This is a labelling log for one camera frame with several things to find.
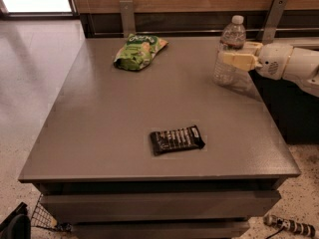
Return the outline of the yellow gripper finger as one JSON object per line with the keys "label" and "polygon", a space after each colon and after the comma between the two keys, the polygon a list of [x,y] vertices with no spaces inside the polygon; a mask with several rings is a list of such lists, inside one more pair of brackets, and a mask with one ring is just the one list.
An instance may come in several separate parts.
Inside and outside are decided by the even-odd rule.
{"label": "yellow gripper finger", "polygon": [[244,50],[248,53],[248,54],[252,54],[254,56],[257,56],[261,50],[261,48],[263,47],[263,44],[260,42],[251,42],[251,41],[247,41],[243,48]]}
{"label": "yellow gripper finger", "polygon": [[241,54],[232,52],[221,52],[218,58],[222,63],[248,72],[261,66],[258,58],[252,54]]}

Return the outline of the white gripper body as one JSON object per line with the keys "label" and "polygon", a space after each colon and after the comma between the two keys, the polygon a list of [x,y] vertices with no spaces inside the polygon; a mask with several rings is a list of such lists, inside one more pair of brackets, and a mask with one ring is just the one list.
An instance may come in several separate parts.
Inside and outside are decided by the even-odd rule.
{"label": "white gripper body", "polygon": [[262,77],[280,80],[292,52],[293,47],[288,44],[272,43],[262,46],[256,53],[255,71]]}

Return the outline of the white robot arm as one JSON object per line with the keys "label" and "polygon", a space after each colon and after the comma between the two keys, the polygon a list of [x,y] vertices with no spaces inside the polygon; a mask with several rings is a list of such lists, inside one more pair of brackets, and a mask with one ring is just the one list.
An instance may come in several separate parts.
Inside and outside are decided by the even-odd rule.
{"label": "white robot arm", "polygon": [[246,42],[240,50],[218,54],[221,63],[244,72],[255,70],[272,80],[286,80],[319,97],[319,52],[289,44]]}

